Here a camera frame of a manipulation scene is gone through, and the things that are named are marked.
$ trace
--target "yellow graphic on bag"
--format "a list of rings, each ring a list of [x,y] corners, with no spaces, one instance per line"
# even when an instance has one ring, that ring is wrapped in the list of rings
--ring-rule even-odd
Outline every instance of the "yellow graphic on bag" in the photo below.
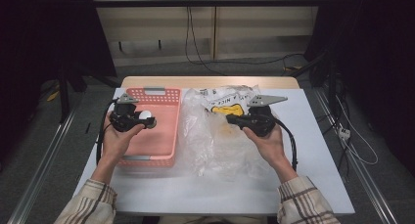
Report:
[[[235,115],[243,115],[244,110],[242,109],[241,105],[235,104],[232,106],[223,106],[223,107],[213,107],[210,110],[211,112],[220,112],[224,114],[235,114]]]

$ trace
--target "hand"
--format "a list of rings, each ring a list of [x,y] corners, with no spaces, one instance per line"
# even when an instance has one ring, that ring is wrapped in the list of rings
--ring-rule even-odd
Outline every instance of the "hand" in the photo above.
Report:
[[[285,156],[283,134],[278,124],[265,137],[256,136],[248,127],[244,127],[243,130],[247,137],[256,144],[260,155],[275,169],[281,183],[298,177]]]
[[[128,145],[132,137],[137,135],[142,129],[143,124],[135,125],[127,132],[118,132],[112,125],[110,125],[110,113],[104,122],[104,142],[103,142],[103,154],[101,159],[106,159],[118,163],[122,156],[128,149]]]

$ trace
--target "white tabletop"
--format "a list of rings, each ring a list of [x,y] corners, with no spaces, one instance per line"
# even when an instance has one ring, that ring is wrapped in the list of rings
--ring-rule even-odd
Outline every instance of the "white tabletop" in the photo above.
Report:
[[[124,89],[116,89],[115,96]],[[298,174],[308,176],[330,203],[335,214],[354,213],[345,186],[304,92],[300,89],[261,89],[261,94],[286,96],[288,101],[271,105],[294,134],[298,152]],[[285,152],[291,158],[291,145],[284,132]],[[75,194],[95,166],[96,145],[91,152]],[[279,205],[277,175],[271,171],[262,178],[238,173],[226,181],[207,170],[204,176],[191,174],[183,166],[180,154],[169,169],[127,169],[117,167],[111,186],[117,191],[118,212],[135,214],[253,214],[275,215]]]

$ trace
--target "striped sleeve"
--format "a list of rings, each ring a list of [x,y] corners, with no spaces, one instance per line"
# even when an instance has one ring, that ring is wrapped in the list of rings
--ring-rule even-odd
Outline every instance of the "striped sleeve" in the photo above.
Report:
[[[329,203],[308,177],[298,177],[283,183],[278,190],[281,197],[279,223],[340,223]]]
[[[113,223],[115,199],[113,188],[89,179],[69,201],[55,223]]]

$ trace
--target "white cable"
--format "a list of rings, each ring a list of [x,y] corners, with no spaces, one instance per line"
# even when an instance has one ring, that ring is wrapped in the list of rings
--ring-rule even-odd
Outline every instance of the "white cable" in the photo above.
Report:
[[[339,97],[336,95],[336,99],[338,100],[338,102],[339,102],[339,104],[340,104],[340,107],[342,108],[342,111],[343,111],[343,113],[345,114],[345,117],[346,117],[346,120],[347,120],[347,122],[350,124],[350,127],[354,130],[354,132],[356,132],[357,133],[357,135],[366,143],[366,145],[369,147],[369,149],[373,152],[373,155],[375,155],[375,161],[374,162],[369,162],[369,161],[366,161],[365,159],[363,159],[362,157],[360,157],[360,155],[355,151],[355,149],[353,150],[348,144],[347,144],[347,142],[345,141],[345,139],[341,139],[341,140],[343,140],[344,141],[344,143],[345,143],[345,146],[350,150],[350,152],[355,156],[355,157],[357,157],[360,161],[362,161],[362,162],[364,162],[364,163],[367,163],[367,164],[376,164],[376,163],[378,163],[378,155],[376,154],[376,152],[375,152],[375,150],[372,148],[372,146],[363,138],[363,136],[361,136],[360,135],[360,133],[354,128],[354,126],[353,126],[353,124],[351,124],[351,122],[350,122],[350,120],[348,119],[348,116],[347,116],[347,113],[346,113],[346,111],[345,111],[345,109],[343,108],[343,105],[342,105],[342,102],[340,101],[340,99],[339,99]]]

